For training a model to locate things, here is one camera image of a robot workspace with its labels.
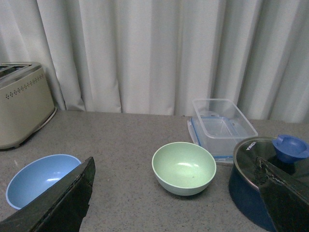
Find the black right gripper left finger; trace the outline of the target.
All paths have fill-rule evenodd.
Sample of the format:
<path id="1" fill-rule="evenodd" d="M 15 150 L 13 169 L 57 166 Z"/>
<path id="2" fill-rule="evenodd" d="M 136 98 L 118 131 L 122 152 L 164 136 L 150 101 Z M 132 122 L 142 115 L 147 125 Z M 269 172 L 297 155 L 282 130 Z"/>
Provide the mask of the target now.
<path id="1" fill-rule="evenodd" d="M 77 232 L 87 214 L 95 177 L 89 157 L 28 205 L 0 223 L 2 232 Z"/>

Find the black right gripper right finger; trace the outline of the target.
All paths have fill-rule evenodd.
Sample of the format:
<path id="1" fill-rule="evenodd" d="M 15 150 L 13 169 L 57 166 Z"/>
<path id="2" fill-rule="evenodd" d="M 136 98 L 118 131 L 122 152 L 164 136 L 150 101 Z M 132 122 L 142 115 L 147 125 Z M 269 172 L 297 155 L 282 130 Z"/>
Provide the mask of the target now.
<path id="1" fill-rule="evenodd" d="M 255 160 L 255 180 L 277 232 L 309 230 L 309 187 L 267 160 Z"/>

